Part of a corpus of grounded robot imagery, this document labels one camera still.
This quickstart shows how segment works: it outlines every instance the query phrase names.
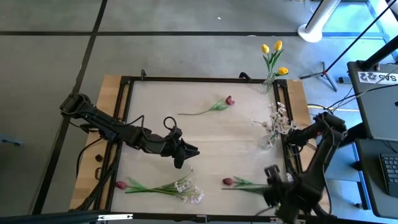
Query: sticker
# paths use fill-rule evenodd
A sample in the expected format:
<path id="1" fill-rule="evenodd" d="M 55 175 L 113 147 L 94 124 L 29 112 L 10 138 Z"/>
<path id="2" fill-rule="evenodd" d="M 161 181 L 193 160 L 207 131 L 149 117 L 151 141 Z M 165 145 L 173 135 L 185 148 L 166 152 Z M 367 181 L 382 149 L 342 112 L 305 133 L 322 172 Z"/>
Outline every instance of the sticker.
<path id="1" fill-rule="evenodd" d="M 382 72 L 358 72 L 358 78 L 361 83 L 377 83 L 380 79 L 384 78 L 378 84 L 394 85 L 398 84 L 398 74 L 390 74 Z"/>

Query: keyboard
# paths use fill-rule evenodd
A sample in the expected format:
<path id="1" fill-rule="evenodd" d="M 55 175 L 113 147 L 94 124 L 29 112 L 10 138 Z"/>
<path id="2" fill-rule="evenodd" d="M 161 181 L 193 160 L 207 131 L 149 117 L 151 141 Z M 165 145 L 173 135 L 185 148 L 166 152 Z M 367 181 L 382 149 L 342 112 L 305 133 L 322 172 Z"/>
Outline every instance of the keyboard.
<path id="1" fill-rule="evenodd" d="M 380 154 L 380 162 L 387 193 L 398 197 L 398 153 Z"/>

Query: white stand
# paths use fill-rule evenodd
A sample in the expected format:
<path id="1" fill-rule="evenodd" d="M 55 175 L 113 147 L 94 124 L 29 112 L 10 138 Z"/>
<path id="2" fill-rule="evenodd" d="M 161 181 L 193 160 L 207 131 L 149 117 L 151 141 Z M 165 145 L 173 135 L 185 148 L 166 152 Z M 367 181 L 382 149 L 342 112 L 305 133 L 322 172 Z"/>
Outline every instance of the white stand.
<path id="1" fill-rule="evenodd" d="M 315 43 L 322 39 L 323 26 L 336 9 L 341 0 L 323 0 L 308 24 L 301 25 L 297 32 L 305 41 Z"/>

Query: tripod stand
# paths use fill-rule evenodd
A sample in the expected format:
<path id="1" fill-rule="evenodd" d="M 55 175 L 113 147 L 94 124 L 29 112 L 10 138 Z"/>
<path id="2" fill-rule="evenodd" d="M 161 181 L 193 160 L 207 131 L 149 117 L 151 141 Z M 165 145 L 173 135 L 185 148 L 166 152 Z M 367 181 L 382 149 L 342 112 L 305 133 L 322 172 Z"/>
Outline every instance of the tripod stand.
<path id="1" fill-rule="evenodd" d="M 337 86 L 335 84 L 335 82 L 329 77 L 328 75 L 328 70 L 331 68 L 331 66 L 329 66 L 328 69 L 325 70 L 325 62 L 322 62 L 322 72 L 318 72 L 318 73 L 314 73 L 311 75 L 305 75 L 303 77 L 300 77 L 301 80 L 306 79 L 306 78 L 312 78 L 312 77 L 326 77 L 331 85 L 331 87 L 333 88 L 334 91 L 337 91 Z"/>
<path id="2" fill-rule="evenodd" d="M 373 26 L 373 24 L 375 24 L 379 19 L 380 19 L 380 17 L 385 13 L 385 12 L 387 12 L 387 10 L 389 10 L 390 9 L 390 7 L 396 2 L 397 0 L 392 0 L 392 2 L 390 2 L 389 3 L 389 5 L 386 7 L 386 9 L 384 10 L 384 11 L 382 11 L 381 13 L 380 13 L 380 15 L 379 16 L 377 16 L 373 21 L 372 21 L 372 23 L 370 23 L 370 25 L 347 47 L 347 49 L 345 49 L 344 51 L 343 51 L 343 53 L 341 53 L 341 55 L 338 57 L 338 58 L 336 58 L 336 60 L 327 68 L 327 69 L 325 69 L 325 63 L 324 62 L 322 62 L 322 66 L 323 66 L 323 71 L 322 72 L 318 72 L 318 73 L 315 73 L 315 74 L 311 74 L 311 75 L 305 75 L 305 76 L 303 76 L 303 77 L 300 77 L 300 79 L 301 80 L 303 80 L 303 79 L 306 79 L 306 78 L 312 78 L 312 77 L 319 77 L 319 76 L 321 76 L 321 77 L 324 77 L 324 76 L 326 76 L 326 78 L 328 79 L 328 81 L 330 82 L 330 85 L 332 86 L 332 88 L 333 88 L 333 90 L 334 91 L 337 91 L 337 86 L 336 86 L 336 84 L 335 84 L 335 82 L 329 77 L 329 75 L 328 75 L 328 72 L 329 72 L 329 70 L 335 65 L 335 63 L 337 62 L 337 61 L 339 61 L 339 59 L 345 54 L 345 53 L 347 53 L 347 51 Z"/>

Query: yellow tulip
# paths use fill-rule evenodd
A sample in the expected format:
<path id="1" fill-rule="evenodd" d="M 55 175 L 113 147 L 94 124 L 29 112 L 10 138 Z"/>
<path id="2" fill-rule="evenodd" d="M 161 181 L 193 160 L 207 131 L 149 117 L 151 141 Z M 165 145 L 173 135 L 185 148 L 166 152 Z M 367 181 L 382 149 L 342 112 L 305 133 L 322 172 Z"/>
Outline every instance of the yellow tulip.
<path id="1" fill-rule="evenodd" d="M 285 68 L 285 67 L 280 67 L 278 69 L 278 75 L 287 75 L 288 72 L 289 72 L 289 70 L 287 68 Z"/>
<path id="2" fill-rule="evenodd" d="M 282 49 L 282 41 L 281 41 L 281 40 L 278 40 L 278 41 L 275 43 L 274 49 L 275 49 L 275 50 L 281 50 L 281 49 Z"/>
<path id="3" fill-rule="evenodd" d="M 268 54 L 269 47 L 266 44 L 261 45 L 261 50 L 264 54 Z"/>

